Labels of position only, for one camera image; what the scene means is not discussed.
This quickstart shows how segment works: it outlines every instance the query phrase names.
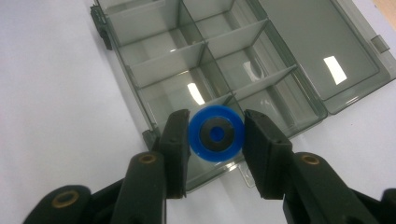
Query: brass screw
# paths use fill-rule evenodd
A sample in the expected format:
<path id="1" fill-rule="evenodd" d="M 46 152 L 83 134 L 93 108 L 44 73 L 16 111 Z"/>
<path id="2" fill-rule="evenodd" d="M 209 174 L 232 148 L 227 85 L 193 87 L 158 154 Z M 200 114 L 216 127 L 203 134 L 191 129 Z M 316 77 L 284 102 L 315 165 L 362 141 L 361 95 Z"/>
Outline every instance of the brass screw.
<path id="1" fill-rule="evenodd" d="M 303 155 L 301 157 L 301 159 L 310 165 L 318 165 L 320 163 L 320 161 L 318 160 L 318 158 L 314 157 L 314 156 L 310 156 L 310 155 Z"/>
<path id="2" fill-rule="evenodd" d="M 52 200 L 52 206 L 55 208 L 64 208 L 67 207 L 77 201 L 79 197 L 78 192 L 75 190 L 69 190 L 62 192 Z"/>
<path id="3" fill-rule="evenodd" d="M 150 154 L 144 155 L 144 156 L 139 158 L 139 161 L 142 162 L 142 163 L 145 163 L 145 164 L 152 163 L 152 162 L 154 162 L 156 160 L 157 160 L 157 158 L 155 156 L 153 156 L 153 155 L 150 155 Z"/>

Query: blue ring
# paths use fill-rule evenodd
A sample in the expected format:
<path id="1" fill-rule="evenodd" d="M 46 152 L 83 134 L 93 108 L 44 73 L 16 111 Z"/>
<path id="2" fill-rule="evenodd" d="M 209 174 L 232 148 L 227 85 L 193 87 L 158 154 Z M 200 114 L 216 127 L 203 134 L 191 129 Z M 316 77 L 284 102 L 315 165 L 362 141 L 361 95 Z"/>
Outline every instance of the blue ring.
<path id="1" fill-rule="evenodd" d="M 204 123 L 208 119 L 223 118 L 227 119 L 233 126 L 234 139 L 229 147 L 226 149 L 216 152 L 206 148 L 200 139 L 200 131 Z M 227 161 L 234 157 L 245 140 L 245 129 L 244 123 L 239 116 L 230 108 L 223 105 L 211 105 L 198 111 L 191 119 L 189 126 L 189 142 L 192 150 L 199 157 L 206 161 Z"/>

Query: blue bottle cap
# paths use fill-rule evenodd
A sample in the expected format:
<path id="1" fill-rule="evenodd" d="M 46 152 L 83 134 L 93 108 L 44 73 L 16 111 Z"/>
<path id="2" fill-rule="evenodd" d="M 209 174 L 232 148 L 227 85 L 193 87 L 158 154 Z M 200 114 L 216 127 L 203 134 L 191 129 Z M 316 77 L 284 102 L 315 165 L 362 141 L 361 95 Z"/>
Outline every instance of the blue bottle cap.
<path id="1" fill-rule="evenodd" d="M 244 144 L 244 128 L 243 121 L 229 107 L 211 105 L 198 111 L 191 119 L 190 146 L 206 161 L 227 161 Z"/>

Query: blue round object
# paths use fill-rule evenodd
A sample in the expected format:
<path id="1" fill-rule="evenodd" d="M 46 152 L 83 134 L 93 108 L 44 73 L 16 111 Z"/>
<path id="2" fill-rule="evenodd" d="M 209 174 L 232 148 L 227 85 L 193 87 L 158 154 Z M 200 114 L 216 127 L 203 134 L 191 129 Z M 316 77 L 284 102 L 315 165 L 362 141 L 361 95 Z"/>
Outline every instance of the blue round object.
<path id="1" fill-rule="evenodd" d="M 233 126 L 233 142 L 222 151 L 210 150 L 201 141 L 201 128 L 210 119 L 222 118 L 228 120 Z M 220 127 L 214 127 L 210 131 L 211 140 L 218 142 L 224 138 L 224 131 Z M 234 157 L 244 144 L 244 123 L 239 116 L 230 108 L 223 105 L 211 105 L 200 110 L 191 119 L 189 126 L 189 142 L 192 150 L 206 161 L 227 161 Z"/>

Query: gray organizer box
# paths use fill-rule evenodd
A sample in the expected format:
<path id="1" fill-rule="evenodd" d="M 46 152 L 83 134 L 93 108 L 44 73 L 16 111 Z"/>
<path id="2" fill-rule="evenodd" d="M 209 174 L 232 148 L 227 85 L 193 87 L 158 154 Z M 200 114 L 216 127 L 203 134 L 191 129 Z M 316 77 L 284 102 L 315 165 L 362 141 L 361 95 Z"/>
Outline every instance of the gray organizer box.
<path id="1" fill-rule="evenodd" d="M 361 33 L 367 24 L 353 3 L 99 0 L 96 4 L 149 126 L 146 134 L 160 136 L 168 116 L 179 109 L 189 109 L 192 117 L 205 106 L 225 105 L 241 118 L 246 109 L 260 111 L 286 136 L 293 136 L 396 76 L 390 66 L 394 58 L 375 49 L 367 39 L 371 34 Z M 214 163 L 192 153 L 187 190 L 231 171 L 243 160 L 239 154 Z"/>

